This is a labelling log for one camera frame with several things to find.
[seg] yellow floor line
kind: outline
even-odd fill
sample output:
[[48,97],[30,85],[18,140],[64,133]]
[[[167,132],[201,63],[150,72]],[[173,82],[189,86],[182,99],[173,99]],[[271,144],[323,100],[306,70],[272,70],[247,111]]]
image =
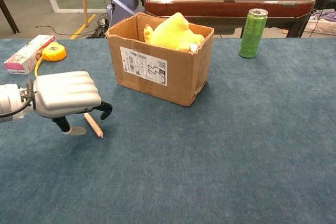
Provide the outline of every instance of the yellow floor line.
[[[90,23],[91,20],[93,20],[93,18],[95,17],[95,14],[92,14],[92,16],[88,19],[88,23]],[[80,32],[85,28],[85,24],[83,24],[71,37],[70,39],[74,39],[77,37],[78,34],[80,34]]]

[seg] yellow tape measure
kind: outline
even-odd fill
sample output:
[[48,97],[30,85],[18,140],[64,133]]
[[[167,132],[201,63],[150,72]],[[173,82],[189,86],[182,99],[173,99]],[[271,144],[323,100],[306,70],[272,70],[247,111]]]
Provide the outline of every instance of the yellow tape measure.
[[65,59],[67,56],[67,51],[64,46],[60,45],[57,42],[51,42],[45,49],[42,51],[41,58],[38,59],[35,66],[35,77],[38,77],[37,70],[41,65],[43,60],[47,61],[60,61]]

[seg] cardboard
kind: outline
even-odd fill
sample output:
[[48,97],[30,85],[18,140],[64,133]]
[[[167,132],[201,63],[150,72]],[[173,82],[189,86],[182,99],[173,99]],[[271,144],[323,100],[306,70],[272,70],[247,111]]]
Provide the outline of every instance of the cardboard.
[[[214,29],[189,24],[194,33],[202,34],[205,38],[194,54],[145,43],[143,30],[146,24],[155,29],[164,20],[138,13],[120,21],[106,32],[117,83],[179,105],[189,106],[208,76]],[[135,54],[138,55],[138,66],[134,70],[132,65]],[[142,63],[139,57],[146,57],[147,61]],[[158,67],[148,63],[150,59],[155,59],[159,63]]]

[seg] mahjong table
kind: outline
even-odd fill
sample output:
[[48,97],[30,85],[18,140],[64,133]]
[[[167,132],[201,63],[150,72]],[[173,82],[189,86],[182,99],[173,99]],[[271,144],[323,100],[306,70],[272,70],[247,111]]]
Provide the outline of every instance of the mahjong table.
[[287,37],[300,37],[315,0],[145,0],[145,11],[160,17],[181,12],[190,22],[211,26],[216,34],[230,34],[243,27],[248,11],[268,11],[266,27],[289,30]]

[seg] barcode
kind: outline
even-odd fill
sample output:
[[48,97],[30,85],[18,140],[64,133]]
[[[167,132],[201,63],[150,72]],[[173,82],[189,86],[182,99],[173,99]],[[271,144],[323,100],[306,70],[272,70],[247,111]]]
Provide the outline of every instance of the barcode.
[[132,56],[130,56],[130,67],[131,67],[131,71],[134,72],[134,61],[133,61]]
[[135,52],[130,52],[130,54],[132,54],[132,55],[134,55],[134,56],[137,56],[137,57],[139,57],[139,58],[141,58],[141,59],[146,59],[146,57],[145,56],[143,56],[143,55],[140,55],[140,54],[136,54]]
[[159,67],[166,69],[166,63],[159,61]]

